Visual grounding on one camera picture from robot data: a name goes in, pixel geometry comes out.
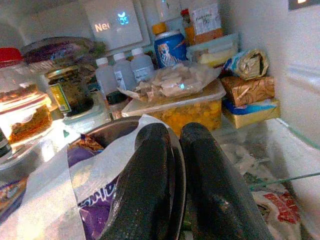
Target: container lid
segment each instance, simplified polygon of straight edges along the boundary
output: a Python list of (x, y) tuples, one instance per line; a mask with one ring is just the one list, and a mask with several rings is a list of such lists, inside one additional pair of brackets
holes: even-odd
[(189, 9), (188, 8), (187, 9), (183, 9), (180, 14), (181, 14), (182, 17), (185, 16), (185, 15), (189, 15)]
[(131, 51), (132, 53), (132, 56), (136, 56), (136, 55), (139, 55), (139, 54), (144, 54), (144, 49), (142, 47), (139, 47), (139, 48), (135, 48)]
[(152, 26), (152, 32), (154, 35), (162, 34), (167, 31), (167, 26), (164, 22), (160, 22)]
[(133, 99), (123, 110), (123, 117), (141, 116), (143, 114), (183, 107), (190, 104), (222, 99), (226, 91), (219, 80), (215, 80), (203, 89), (203, 92), (186, 97), (170, 99), (166, 102), (148, 103)]
[(115, 61), (121, 60), (121, 59), (125, 59), (126, 55), (123, 52), (117, 53), (113, 56), (113, 59)]
[(158, 36), (155, 37), (155, 41), (168, 38), (174, 35), (181, 34), (180, 30), (175, 30), (175, 31), (166, 31), (164, 33), (159, 34)]
[(0, 48), (0, 68), (6, 68), (18, 64), (23, 60), (20, 51), (14, 47)]
[(127, 100), (127, 96), (119, 91), (114, 91), (106, 96), (106, 100), (108, 101), (108, 104), (114, 105), (119, 104), (125, 100)]
[(79, 67), (77, 65), (68, 66), (68, 67), (62, 67), (62, 68), (56, 69), (54, 71), (48, 72), (45, 76), (48, 79), (50, 79), (50, 78), (53, 78), (55, 76), (59, 76), (61, 74), (64, 74), (64, 73), (67, 73), (67, 72), (70, 72), (70, 71), (74, 71), (74, 70), (78, 70), (78, 69), (79, 69)]
[(227, 36), (218, 37), (216, 39), (213, 39), (211, 41), (207, 41), (207, 42), (204, 42), (201, 44), (192, 45), (192, 46), (187, 47), (186, 50), (189, 53), (194, 53), (197, 51), (211, 49), (211, 53), (217, 53), (217, 52), (221, 52), (221, 51), (232, 48), (234, 43), (238, 44), (238, 34), (237, 33), (230, 34)]
[(109, 61), (108, 61), (108, 58), (106, 57), (101, 57), (101, 58), (98, 58), (97, 60), (95, 60), (96, 64), (98, 66), (100, 65), (103, 65), (103, 64), (107, 64)]
[(15, 111), (38, 108), (39, 105), (47, 105), (47, 107), (51, 105), (51, 100), (47, 94), (39, 92), (27, 98), (18, 99), (17, 101), (0, 103), (0, 116)]

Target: yellow box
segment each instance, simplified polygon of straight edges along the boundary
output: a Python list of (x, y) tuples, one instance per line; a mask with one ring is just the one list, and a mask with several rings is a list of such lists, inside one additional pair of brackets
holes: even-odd
[(226, 94), (222, 84), (216, 80), (202, 93), (157, 103), (132, 100), (123, 110), (123, 117), (151, 115), (168, 124), (177, 136), (182, 127), (196, 122), (210, 131), (221, 124), (222, 97)]
[(248, 113), (245, 115), (235, 115), (232, 114), (225, 106), (222, 107), (223, 115), (232, 122), (236, 129), (242, 128), (244, 126), (262, 122), (264, 120), (280, 118), (280, 103), (278, 100), (273, 99), (273, 104), (277, 107), (270, 108), (267, 110), (262, 110), (258, 112)]

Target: yellow food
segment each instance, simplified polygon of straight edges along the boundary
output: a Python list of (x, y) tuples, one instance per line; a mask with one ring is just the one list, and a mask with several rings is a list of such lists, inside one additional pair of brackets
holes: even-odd
[(188, 123), (200, 123), (212, 131), (221, 124), (221, 100), (174, 107), (149, 115), (168, 124), (177, 136), (180, 136), (182, 127)]

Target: blue can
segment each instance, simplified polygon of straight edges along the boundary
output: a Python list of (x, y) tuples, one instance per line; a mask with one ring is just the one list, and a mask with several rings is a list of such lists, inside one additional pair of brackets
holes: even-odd
[(154, 50), (161, 69), (187, 60), (185, 37), (179, 30), (164, 32), (156, 36)]

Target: tiger logo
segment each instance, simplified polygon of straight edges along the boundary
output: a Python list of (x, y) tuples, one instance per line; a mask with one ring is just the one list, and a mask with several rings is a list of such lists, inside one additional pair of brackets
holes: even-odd
[(180, 59), (170, 54), (170, 49), (166, 43), (158, 45), (158, 52), (160, 55), (161, 63), (164, 67), (173, 66), (177, 63), (181, 63)]

